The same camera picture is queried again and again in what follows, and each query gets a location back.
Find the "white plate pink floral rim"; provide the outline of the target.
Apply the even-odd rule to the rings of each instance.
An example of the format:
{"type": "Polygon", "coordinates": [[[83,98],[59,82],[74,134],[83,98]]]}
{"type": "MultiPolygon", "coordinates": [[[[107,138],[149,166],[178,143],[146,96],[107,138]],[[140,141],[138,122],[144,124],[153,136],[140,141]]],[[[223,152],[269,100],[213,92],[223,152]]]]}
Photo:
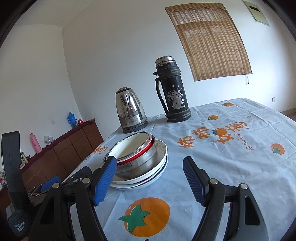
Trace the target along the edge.
{"type": "Polygon", "coordinates": [[[123,179],[114,176],[111,187],[117,189],[137,189],[139,186],[147,186],[150,182],[157,180],[165,171],[168,163],[167,146],[162,140],[156,140],[157,161],[156,165],[147,173],[132,179],[123,179]]]}

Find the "crumpled clear plastic bag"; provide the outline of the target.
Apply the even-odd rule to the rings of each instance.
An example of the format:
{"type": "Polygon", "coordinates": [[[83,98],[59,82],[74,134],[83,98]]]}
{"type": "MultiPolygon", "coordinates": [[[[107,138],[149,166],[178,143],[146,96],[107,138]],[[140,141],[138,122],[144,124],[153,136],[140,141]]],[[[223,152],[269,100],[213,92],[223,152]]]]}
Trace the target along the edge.
{"type": "Polygon", "coordinates": [[[51,145],[51,144],[53,144],[53,142],[55,142],[55,139],[53,137],[44,136],[44,143],[46,145],[51,145]]]}

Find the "stainless steel bowl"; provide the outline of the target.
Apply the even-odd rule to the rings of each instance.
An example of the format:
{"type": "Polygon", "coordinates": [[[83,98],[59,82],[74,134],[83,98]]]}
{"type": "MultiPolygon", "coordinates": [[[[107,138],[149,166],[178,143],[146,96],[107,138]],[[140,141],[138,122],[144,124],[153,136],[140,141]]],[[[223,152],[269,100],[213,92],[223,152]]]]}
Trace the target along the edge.
{"type": "Polygon", "coordinates": [[[142,156],[132,162],[123,165],[117,165],[115,176],[123,179],[132,179],[150,171],[157,161],[156,139],[153,146],[142,156]]]}

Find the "white enamel bowl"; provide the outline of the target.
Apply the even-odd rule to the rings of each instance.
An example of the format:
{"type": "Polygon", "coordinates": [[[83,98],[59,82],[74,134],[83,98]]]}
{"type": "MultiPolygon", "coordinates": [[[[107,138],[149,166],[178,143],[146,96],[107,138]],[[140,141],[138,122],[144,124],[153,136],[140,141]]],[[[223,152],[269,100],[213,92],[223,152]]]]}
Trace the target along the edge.
{"type": "Polygon", "coordinates": [[[143,151],[151,141],[151,133],[134,133],[116,143],[106,154],[105,159],[107,160],[109,156],[113,156],[118,163],[130,160],[143,151]]]}

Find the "brown wooden sideboard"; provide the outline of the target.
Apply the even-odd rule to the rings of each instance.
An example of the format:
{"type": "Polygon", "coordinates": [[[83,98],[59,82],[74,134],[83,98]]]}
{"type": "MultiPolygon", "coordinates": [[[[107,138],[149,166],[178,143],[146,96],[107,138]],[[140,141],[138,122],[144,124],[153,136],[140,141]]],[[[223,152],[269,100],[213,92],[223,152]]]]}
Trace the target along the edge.
{"type": "Polygon", "coordinates": [[[55,176],[65,180],[102,143],[103,138],[94,119],[63,134],[30,157],[21,169],[26,190],[30,191],[55,176]]]}

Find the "stainless steel electric kettle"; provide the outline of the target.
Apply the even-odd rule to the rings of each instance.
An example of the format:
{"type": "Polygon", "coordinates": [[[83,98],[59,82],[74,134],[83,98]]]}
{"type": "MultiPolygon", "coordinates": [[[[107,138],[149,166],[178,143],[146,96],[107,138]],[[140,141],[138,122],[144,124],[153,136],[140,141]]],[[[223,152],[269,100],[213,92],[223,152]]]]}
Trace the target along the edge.
{"type": "Polygon", "coordinates": [[[144,108],[132,88],[120,88],[115,94],[115,103],[124,133],[139,131],[149,124],[144,108]]]}

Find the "bamboo window blind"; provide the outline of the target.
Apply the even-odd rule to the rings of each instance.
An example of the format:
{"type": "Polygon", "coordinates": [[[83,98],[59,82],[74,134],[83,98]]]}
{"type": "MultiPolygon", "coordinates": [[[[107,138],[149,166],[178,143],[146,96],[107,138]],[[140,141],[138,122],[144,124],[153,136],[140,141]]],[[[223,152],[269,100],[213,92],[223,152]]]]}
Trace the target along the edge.
{"type": "Polygon", "coordinates": [[[252,73],[243,40],[223,4],[179,4],[165,10],[194,81],[252,73]]]}

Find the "wall electrical panel box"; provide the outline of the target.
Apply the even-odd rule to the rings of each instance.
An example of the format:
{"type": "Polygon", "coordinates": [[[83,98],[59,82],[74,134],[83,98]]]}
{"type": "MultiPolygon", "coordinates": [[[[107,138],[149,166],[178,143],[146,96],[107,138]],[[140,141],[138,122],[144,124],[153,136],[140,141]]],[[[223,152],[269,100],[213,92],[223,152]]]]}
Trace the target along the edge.
{"type": "Polygon", "coordinates": [[[264,16],[264,14],[262,13],[262,11],[260,10],[260,8],[257,5],[250,3],[248,1],[242,1],[242,2],[248,8],[248,10],[250,11],[252,17],[254,18],[254,20],[256,22],[269,26],[269,23],[268,23],[266,17],[264,16]]]}

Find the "grey printed tablecloth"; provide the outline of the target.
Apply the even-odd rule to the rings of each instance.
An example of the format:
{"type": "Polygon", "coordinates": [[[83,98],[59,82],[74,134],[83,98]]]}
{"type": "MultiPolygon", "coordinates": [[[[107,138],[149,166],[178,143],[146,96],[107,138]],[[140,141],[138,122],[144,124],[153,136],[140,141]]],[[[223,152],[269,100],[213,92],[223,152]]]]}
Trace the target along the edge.
{"type": "Polygon", "coordinates": [[[151,118],[157,169],[114,178],[96,212],[108,240],[295,240],[295,121],[238,98],[151,118]]]}

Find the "black thermos flask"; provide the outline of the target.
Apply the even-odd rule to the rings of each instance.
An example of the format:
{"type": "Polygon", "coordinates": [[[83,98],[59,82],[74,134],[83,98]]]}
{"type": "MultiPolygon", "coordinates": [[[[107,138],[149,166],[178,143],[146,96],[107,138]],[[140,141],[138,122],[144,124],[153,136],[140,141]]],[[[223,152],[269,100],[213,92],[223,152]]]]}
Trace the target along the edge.
{"type": "Polygon", "coordinates": [[[172,56],[156,59],[156,91],[167,121],[178,123],[191,117],[181,71],[172,56]]]}

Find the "red plastic bowl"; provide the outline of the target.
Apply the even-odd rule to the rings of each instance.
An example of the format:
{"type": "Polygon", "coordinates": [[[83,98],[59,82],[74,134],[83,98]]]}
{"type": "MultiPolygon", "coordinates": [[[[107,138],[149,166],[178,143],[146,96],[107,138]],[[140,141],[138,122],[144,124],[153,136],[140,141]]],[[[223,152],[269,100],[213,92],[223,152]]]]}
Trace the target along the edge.
{"type": "Polygon", "coordinates": [[[145,154],[153,146],[154,140],[155,140],[155,137],[152,136],[152,140],[150,141],[150,143],[143,150],[141,150],[138,154],[136,154],[135,156],[133,156],[133,157],[131,157],[131,158],[125,160],[125,161],[120,161],[120,162],[117,161],[117,165],[127,164],[127,163],[132,162],[135,159],[139,158],[143,154],[145,154]]]}

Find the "pink thermos bottle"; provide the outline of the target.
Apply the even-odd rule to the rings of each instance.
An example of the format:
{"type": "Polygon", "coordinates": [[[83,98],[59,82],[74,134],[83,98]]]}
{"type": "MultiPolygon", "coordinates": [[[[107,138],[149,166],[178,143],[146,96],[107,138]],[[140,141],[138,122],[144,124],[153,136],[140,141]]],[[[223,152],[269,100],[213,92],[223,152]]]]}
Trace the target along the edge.
{"type": "Polygon", "coordinates": [[[42,151],[42,148],[41,148],[39,142],[37,141],[36,136],[33,133],[30,133],[30,142],[37,154],[42,151]]]}

